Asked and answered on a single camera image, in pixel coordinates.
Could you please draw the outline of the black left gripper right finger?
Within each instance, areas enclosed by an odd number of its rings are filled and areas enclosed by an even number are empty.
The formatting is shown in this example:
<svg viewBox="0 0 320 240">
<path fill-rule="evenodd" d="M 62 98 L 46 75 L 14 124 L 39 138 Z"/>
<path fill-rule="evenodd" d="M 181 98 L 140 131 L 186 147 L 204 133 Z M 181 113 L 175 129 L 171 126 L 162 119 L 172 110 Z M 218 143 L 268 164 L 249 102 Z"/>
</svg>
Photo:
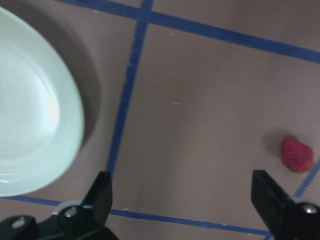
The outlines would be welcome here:
<svg viewBox="0 0 320 240">
<path fill-rule="evenodd" d="M 265 170 L 252 172 L 250 199 L 270 233 L 276 237 L 283 226 L 285 211 L 295 206 L 295 202 Z"/>
</svg>

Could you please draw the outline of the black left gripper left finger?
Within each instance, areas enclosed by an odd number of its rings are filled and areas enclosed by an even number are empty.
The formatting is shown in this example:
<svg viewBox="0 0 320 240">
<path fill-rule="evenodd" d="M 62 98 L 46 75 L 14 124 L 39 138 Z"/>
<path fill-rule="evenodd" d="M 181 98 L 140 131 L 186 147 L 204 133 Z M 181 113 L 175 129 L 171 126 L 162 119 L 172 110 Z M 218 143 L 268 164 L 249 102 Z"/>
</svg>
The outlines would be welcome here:
<svg viewBox="0 0 320 240">
<path fill-rule="evenodd" d="M 109 171 L 100 171 L 81 202 L 84 209 L 93 211 L 93 219 L 104 227 L 113 203 L 112 176 Z"/>
</svg>

